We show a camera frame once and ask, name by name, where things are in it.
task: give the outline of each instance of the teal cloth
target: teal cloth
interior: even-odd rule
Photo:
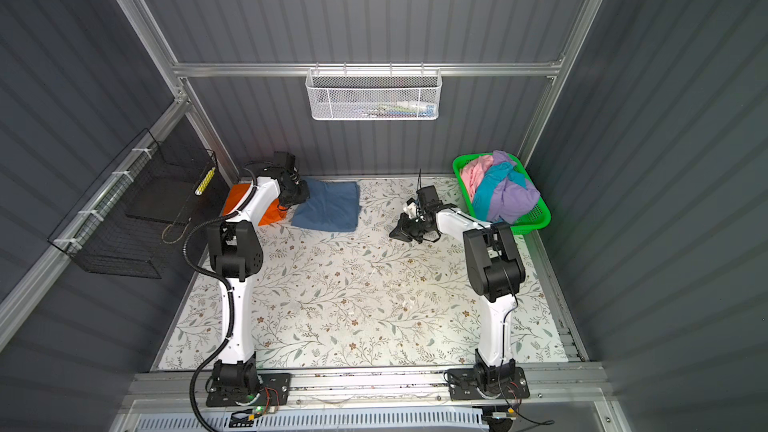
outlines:
[[[472,206],[475,209],[475,217],[480,220],[488,220],[488,210],[491,200],[498,185],[505,179],[512,181],[520,187],[527,188],[525,176],[514,170],[514,162],[504,162],[488,169],[482,182],[475,191]]]

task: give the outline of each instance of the white vent grille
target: white vent grille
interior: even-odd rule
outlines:
[[[218,430],[358,430],[387,427],[423,427],[435,430],[488,430],[480,409],[443,406],[338,410],[280,410],[258,419],[251,427],[227,427],[231,412],[204,413]],[[142,414],[136,432],[188,432],[202,430],[192,413]]]
[[[416,76],[326,76],[306,74],[306,92],[316,120],[435,120],[440,71]]]

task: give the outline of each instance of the floral tablecloth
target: floral tablecloth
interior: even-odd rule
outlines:
[[[478,343],[478,297],[464,246],[391,240],[412,178],[360,180],[360,222],[350,233],[259,227],[265,264],[253,292],[252,334],[261,368],[470,364]],[[455,178],[423,178],[461,205]],[[528,272],[512,313],[519,362],[567,361],[522,237]],[[174,325],[160,370],[194,369],[220,342],[216,281],[200,275]]]

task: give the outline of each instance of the pink cloth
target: pink cloth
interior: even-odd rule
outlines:
[[[469,194],[470,202],[475,198],[475,191],[478,189],[483,177],[485,177],[485,173],[492,165],[493,156],[480,156],[464,166],[459,173],[462,177],[462,182],[464,182],[464,187],[467,189],[467,194]]]

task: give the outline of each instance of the black cable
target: black cable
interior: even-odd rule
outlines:
[[[545,420],[544,422],[537,422],[536,420],[531,420],[531,419],[529,419],[529,418],[525,417],[523,414],[521,414],[521,413],[520,413],[520,406],[518,406],[518,409],[515,411],[515,413],[516,413],[516,414],[518,415],[518,417],[520,417],[521,419],[525,419],[525,420],[527,420],[528,422],[530,422],[531,424],[536,424],[536,426],[537,426],[537,427],[538,427],[539,425],[554,425],[554,420],[552,420],[552,419],[550,419],[550,420]]]
[[[509,400],[507,400],[507,396],[504,395],[504,387],[502,387],[502,366],[504,365],[504,337],[507,334],[506,331],[506,324],[507,324],[507,317],[509,317],[509,314],[512,311],[507,311],[506,314],[504,314],[504,320],[502,320],[502,363],[499,365],[496,369],[498,369],[498,378],[496,381],[498,382],[498,390],[502,393],[502,397],[504,398],[504,402],[507,403],[507,407],[514,410],[514,407],[510,405]]]
[[[440,240],[440,238],[442,238],[442,234],[440,233],[439,230],[435,230],[435,232],[437,233],[437,238],[435,240],[426,238],[424,235],[422,235],[422,240],[426,240],[427,242],[431,242],[433,244],[436,243],[438,240]]]
[[[208,423],[205,421],[205,418],[203,418],[203,415],[200,413],[200,408],[197,407],[197,399],[194,396],[194,387],[197,383],[197,376],[200,375],[200,372],[207,366],[212,360],[214,360],[222,350],[226,347],[226,345],[230,342],[230,338],[232,337],[232,331],[235,327],[235,299],[234,299],[234,293],[232,290],[232,285],[221,275],[218,275],[214,272],[208,271],[201,266],[195,264],[190,260],[189,253],[187,251],[187,246],[189,245],[190,238],[201,228],[205,226],[209,226],[211,224],[221,223],[225,220],[228,220],[230,218],[233,218],[239,214],[240,211],[234,211],[232,213],[229,213],[223,217],[216,217],[209,220],[206,220],[204,222],[201,222],[197,224],[192,230],[190,230],[190,233],[187,234],[186,240],[184,240],[184,246],[181,248],[181,254],[184,256],[184,260],[187,262],[187,264],[192,267],[193,270],[196,272],[207,275],[208,277],[215,278],[217,281],[224,284],[226,289],[226,299],[229,303],[229,310],[230,310],[230,320],[229,324],[226,327],[226,334],[221,341],[221,345],[219,345],[218,349],[214,350],[214,352],[208,356],[205,360],[203,360],[203,363],[197,366],[195,371],[192,373],[192,380],[190,380],[190,405],[192,406],[192,412],[197,419],[198,422],[200,422],[200,425],[203,426],[208,432],[219,432],[215,428],[208,425]]]
[[[295,169],[290,170],[289,168],[285,168],[283,166],[278,166],[277,164],[275,164],[274,162],[270,162],[269,160],[252,160],[250,162],[246,162],[243,165],[243,168],[247,169],[249,166],[256,166],[256,165],[259,165],[259,164],[267,165],[267,167],[264,167],[264,170],[267,170],[268,168],[280,168],[282,170],[285,170],[290,175],[291,180],[293,180],[294,182],[298,182],[299,181],[299,174],[296,172]]]
[[[502,267],[502,270],[504,271],[504,276],[507,278],[507,285],[509,285],[509,293],[512,294],[512,282],[509,280],[509,274],[507,273],[507,269]],[[504,349],[504,338],[507,335],[506,326],[507,326],[507,317],[509,317],[510,313],[514,309],[508,310],[506,314],[504,314],[504,320],[502,320],[502,365],[504,365],[504,352],[506,350]],[[501,388],[502,386],[502,368],[498,368],[498,386]]]
[[[454,381],[451,382],[451,380],[447,379],[446,377],[450,377]],[[453,384],[453,385],[461,385],[462,382],[466,382],[467,385],[476,385],[476,383],[475,383],[475,381],[473,379],[462,379],[459,376],[457,376],[456,374],[454,374],[453,372],[449,372],[447,370],[445,370],[442,373],[442,379],[445,380],[448,384]]]

